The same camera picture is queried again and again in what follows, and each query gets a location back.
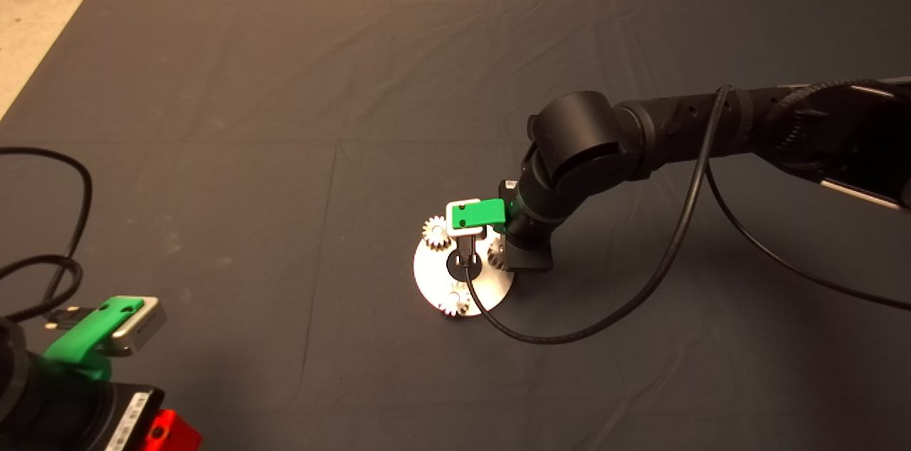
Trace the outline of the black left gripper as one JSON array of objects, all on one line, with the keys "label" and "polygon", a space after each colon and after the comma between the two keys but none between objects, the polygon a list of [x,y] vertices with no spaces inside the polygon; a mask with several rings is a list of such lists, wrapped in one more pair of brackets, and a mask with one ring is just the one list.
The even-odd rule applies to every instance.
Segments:
[{"label": "black left gripper", "polygon": [[176,411],[159,410],[165,393],[150,384],[104,383],[79,450],[195,451],[203,438]]}]

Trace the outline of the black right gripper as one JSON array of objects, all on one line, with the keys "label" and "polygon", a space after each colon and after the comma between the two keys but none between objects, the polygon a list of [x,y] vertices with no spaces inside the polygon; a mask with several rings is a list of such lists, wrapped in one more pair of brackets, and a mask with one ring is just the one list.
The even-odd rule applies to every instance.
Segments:
[{"label": "black right gripper", "polygon": [[518,193],[517,181],[501,181],[498,197],[505,204],[499,260],[510,272],[549,272],[553,268],[552,228],[527,214]]}]

